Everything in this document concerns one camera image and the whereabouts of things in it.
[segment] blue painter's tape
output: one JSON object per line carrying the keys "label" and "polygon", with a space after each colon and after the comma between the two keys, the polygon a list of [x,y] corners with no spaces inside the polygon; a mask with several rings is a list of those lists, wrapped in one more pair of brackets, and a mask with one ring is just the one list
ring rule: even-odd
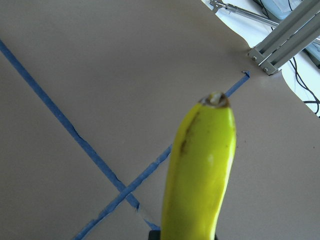
{"label": "blue painter's tape", "polygon": [[[170,145],[153,163],[151,163],[133,182],[130,183],[128,187],[126,187],[113,201],[111,201],[105,209],[99,214],[97,219],[91,220],[82,230],[79,232],[73,240],[82,240],[97,224],[99,224],[105,217],[111,214],[117,206],[128,196],[132,193],[141,183],[150,176],[158,166],[168,158],[171,152],[172,146]],[[159,230],[160,228],[150,223],[147,220],[144,220],[151,229]]]}
{"label": "blue painter's tape", "polygon": [[[123,191],[126,188],[126,186],[117,178],[115,173],[108,167],[108,165],[102,160],[102,158],[96,153],[96,151],[90,146],[90,144],[77,133],[72,123],[61,112],[61,110],[50,99],[50,97],[39,86],[39,84],[34,80],[34,78],[28,73],[28,71],[22,66],[22,64],[17,60],[17,58],[11,53],[11,51],[6,47],[6,45],[1,41],[1,39],[0,51],[8,59],[12,66],[19,72],[23,79],[30,85],[30,87],[44,102],[44,104],[50,109],[54,116],[65,127],[65,129],[70,133],[70,135],[75,139],[75,141],[89,155],[89,157],[104,173],[104,175],[112,182],[112,184],[119,190],[119,192]],[[131,204],[131,206],[133,206],[136,209],[139,208],[139,201],[132,194],[128,195],[126,199]]]}
{"label": "blue painter's tape", "polygon": [[146,224],[148,224],[148,226],[151,228],[151,230],[157,230],[157,231],[160,231],[160,227],[158,225],[155,225],[154,223],[152,222],[149,222],[148,220],[146,219],[143,219]]}
{"label": "blue painter's tape", "polygon": [[242,86],[249,78],[250,78],[250,71],[243,71],[245,76],[237,81],[228,91],[225,92],[225,95],[229,98],[238,88]]}

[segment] yellow banana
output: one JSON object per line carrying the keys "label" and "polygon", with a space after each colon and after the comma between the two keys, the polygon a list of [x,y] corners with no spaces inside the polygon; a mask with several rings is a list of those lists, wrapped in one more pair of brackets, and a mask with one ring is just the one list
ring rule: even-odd
{"label": "yellow banana", "polygon": [[161,240],[213,240],[236,149],[227,97],[214,92],[184,117],[172,146]]}

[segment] metal bracket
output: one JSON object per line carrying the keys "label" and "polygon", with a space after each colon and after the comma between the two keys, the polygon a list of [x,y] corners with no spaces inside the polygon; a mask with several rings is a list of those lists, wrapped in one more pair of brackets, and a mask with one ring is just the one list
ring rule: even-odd
{"label": "metal bracket", "polygon": [[320,0],[303,1],[279,26],[249,53],[268,75],[320,35]]}

